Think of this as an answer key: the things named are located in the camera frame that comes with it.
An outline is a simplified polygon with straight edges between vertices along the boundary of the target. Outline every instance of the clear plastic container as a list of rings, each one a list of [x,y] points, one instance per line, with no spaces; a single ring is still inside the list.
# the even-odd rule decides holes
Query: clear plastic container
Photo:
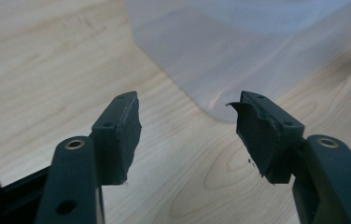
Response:
[[[351,0],[125,0],[134,40],[216,119],[275,99],[351,46]]]

